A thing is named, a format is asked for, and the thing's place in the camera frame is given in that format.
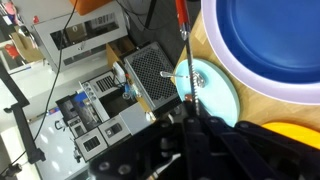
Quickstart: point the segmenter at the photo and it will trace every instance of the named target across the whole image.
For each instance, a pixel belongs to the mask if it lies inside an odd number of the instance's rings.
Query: black component
[[[156,7],[156,3],[157,3],[156,0],[152,0],[152,1],[150,2],[147,19],[146,19],[146,22],[145,22],[145,25],[144,25],[144,27],[145,27],[146,29],[149,28],[149,25],[150,25],[150,22],[151,22],[151,19],[152,19],[152,16],[153,16],[153,11],[154,11],[154,9],[155,9],[155,7]]]
[[[21,30],[23,36],[26,36],[26,37],[30,36],[30,32],[25,25],[20,26],[20,30]]]
[[[76,131],[76,133],[79,137],[84,135],[84,133],[85,133],[81,126],[77,126],[76,128],[74,128],[74,130]]]
[[[14,104],[11,106],[11,109],[16,119],[24,147],[26,148],[29,163],[34,164],[39,160],[45,161],[46,158],[44,153],[41,149],[36,147],[36,144],[33,141],[33,137],[22,108],[18,104]]]
[[[113,125],[112,127],[106,129],[105,131],[107,133],[108,138],[111,138],[112,136],[114,136],[118,132],[122,131],[122,127],[119,123],[117,123],[117,124]]]
[[[320,178],[320,151],[250,122],[219,117],[156,121],[90,163],[97,179],[146,179],[181,154],[160,179]],[[101,168],[108,163],[109,168]]]
[[[80,155],[80,152],[79,152],[79,149],[78,147],[74,147],[74,150],[73,150],[73,157],[74,159],[77,161],[77,163],[80,163],[80,159],[81,159],[81,155]]]
[[[13,81],[11,76],[8,74],[7,70],[3,67],[3,65],[0,63],[0,79],[3,81],[4,85],[7,86],[11,94],[14,98],[18,101],[18,105],[23,108],[27,105],[29,105],[28,99],[24,96],[24,94],[21,92],[17,84]]]
[[[70,96],[66,96],[58,101],[56,101],[57,106],[59,107],[61,114],[63,115],[63,120],[65,124],[74,117],[78,116],[78,113],[75,111],[75,108],[72,104]]]
[[[20,164],[9,164],[8,170],[6,171],[6,176],[14,177],[16,174],[22,171],[22,166]]]
[[[102,106],[110,118],[117,116],[121,111],[136,103],[135,99],[123,99],[123,90],[117,89],[100,98]]]
[[[5,113],[8,113],[8,114],[12,113],[12,110],[10,108],[4,108],[3,110]]]
[[[180,104],[181,104],[180,97],[176,97],[176,98],[172,99],[171,101],[167,102],[165,105],[154,110],[153,114],[157,119],[159,119],[161,117],[161,115],[169,112],[170,110],[179,106]]]
[[[91,151],[92,149],[96,148],[100,145],[100,141],[97,136],[89,139],[88,141],[83,143],[84,147],[86,148],[87,152]]]
[[[164,137],[174,139],[173,151],[178,151],[176,148],[182,147],[179,143],[183,142],[179,137],[182,135],[181,130],[181,124],[170,125],[170,120],[158,121],[92,160],[90,172],[96,175],[97,180],[147,179],[150,172],[172,159],[171,156],[162,156],[163,150],[159,148],[161,139]],[[101,167],[106,163],[110,165],[107,171]]]

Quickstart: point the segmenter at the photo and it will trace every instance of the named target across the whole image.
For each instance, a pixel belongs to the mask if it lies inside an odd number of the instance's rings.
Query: electronic equipment
[[[73,119],[68,121],[68,126],[75,138],[82,136],[87,132],[87,129],[83,125],[79,116],[74,117]]]
[[[42,3],[44,7],[50,5],[49,1],[39,3]],[[60,6],[66,6],[64,2],[59,3]],[[63,11],[60,8],[56,13],[48,12],[43,16],[41,16],[43,12],[34,11],[39,16],[40,22],[32,29],[43,42],[39,48],[54,71],[57,71],[58,68],[60,49],[63,51],[61,71],[64,71],[92,59],[104,58],[106,43],[127,35],[122,9],[117,2],[110,2],[84,16],[75,12],[64,34],[62,33],[63,25],[70,14],[63,13],[56,16]],[[28,19],[26,16],[30,15],[28,12],[22,13],[25,19]],[[63,38],[62,48],[60,48],[60,38]]]
[[[173,67],[157,42],[124,57],[124,62],[130,79],[156,117],[181,104],[175,85],[159,74],[173,72]]]
[[[133,99],[123,99],[121,83],[112,70],[80,83],[102,122],[113,118],[133,105]]]
[[[130,135],[128,127],[119,115],[101,124],[99,130],[110,146]]]
[[[108,148],[108,144],[104,140],[98,128],[95,128],[86,134],[75,139],[82,157],[88,161]]]

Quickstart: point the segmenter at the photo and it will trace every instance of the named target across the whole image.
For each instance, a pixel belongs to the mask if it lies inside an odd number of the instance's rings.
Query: black cable
[[[139,23],[141,24],[141,26],[143,26],[143,28],[146,29],[146,30],[156,31],[156,30],[159,30],[159,29],[164,28],[164,27],[167,26],[169,23],[171,23],[171,21],[168,21],[168,22],[164,23],[164,25],[162,25],[162,26],[160,26],[160,27],[157,27],[157,28],[147,28],[147,27],[143,24],[143,22],[141,21],[141,19],[140,19],[140,17],[139,17],[139,16],[143,16],[143,15],[145,15],[145,14],[137,14],[137,13],[135,13],[135,12],[133,12],[133,11],[130,11],[129,9],[125,8],[118,0],[116,0],[116,1],[117,1],[117,3],[122,7],[122,9],[123,9],[126,13],[129,12],[129,13],[132,13],[133,15],[135,15],[135,16],[137,17]]]
[[[116,80],[116,71],[114,68],[112,68],[112,74],[113,74],[112,82],[114,83],[113,84],[114,87],[119,88],[119,85],[123,87],[126,84],[125,82],[121,83],[118,78],[117,78],[118,84],[114,82],[114,80]]]
[[[14,160],[11,165],[13,165],[14,163],[16,163],[24,154],[26,153],[26,151],[24,151],[16,160]],[[6,172],[6,170],[8,170],[9,168],[5,168],[2,172],[1,172],[1,176],[3,175],[4,172]]]
[[[55,79],[54,79],[54,82],[53,82],[53,85],[52,85],[52,88],[51,88],[51,91],[50,91],[50,94],[49,94],[49,97],[48,97],[48,100],[47,100],[46,109],[45,109],[45,111],[44,111],[44,115],[43,115],[41,124],[40,124],[40,126],[39,126],[38,132],[37,132],[36,136],[34,137],[33,141],[35,141],[35,140],[38,138],[38,136],[39,136],[39,134],[40,134],[40,131],[41,131],[41,129],[42,129],[44,120],[46,119],[46,114],[47,114],[47,111],[48,111],[49,102],[50,102],[50,99],[51,99],[51,96],[52,96],[54,87],[55,87],[55,85],[56,85],[57,79],[58,79],[59,74],[60,74],[61,61],[62,61],[61,59],[62,59],[62,41],[63,41],[63,36],[64,36],[64,34],[65,34],[66,28],[67,28],[67,26],[68,26],[68,24],[69,24],[72,16],[73,16],[73,14],[74,14],[74,11],[75,11],[75,9],[76,9],[77,3],[78,3],[78,0],[76,0],[75,4],[74,4],[74,6],[73,6],[72,13],[71,13],[71,15],[70,15],[70,17],[69,17],[66,25],[64,26],[64,28],[63,28],[63,30],[62,30],[62,35],[61,35],[61,38],[60,38],[60,56],[59,56],[59,65],[58,65],[57,75],[56,75],[56,77],[55,77]],[[16,160],[14,160],[14,161],[11,163],[11,165],[13,165],[14,163],[16,163],[25,153],[26,153],[26,151],[24,151]],[[1,172],[0,175],[2,176],[2,174],[3,174],[7,169],[8,169],[8,168],[4,169],[4,170]]]
[[[132,14],[134,14],[134,15],[136,15],[136,16],[144,16],[144,15],[148,14],[148,13],[142,13],[142,14],[140,14],[140,13],[133,12],[132,10],[129,10],[128,8],[125,8],[125,7],[119,2],[119,0],[116,0],[116,1],[117,1],[117,3],[118,3],[126,12],[132,13]]]

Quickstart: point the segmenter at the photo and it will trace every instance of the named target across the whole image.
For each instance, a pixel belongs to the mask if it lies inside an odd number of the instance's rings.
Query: blue bowl
[[[319,0],[217,0],[218,25],[237,60],[285,83],[320,81]]]

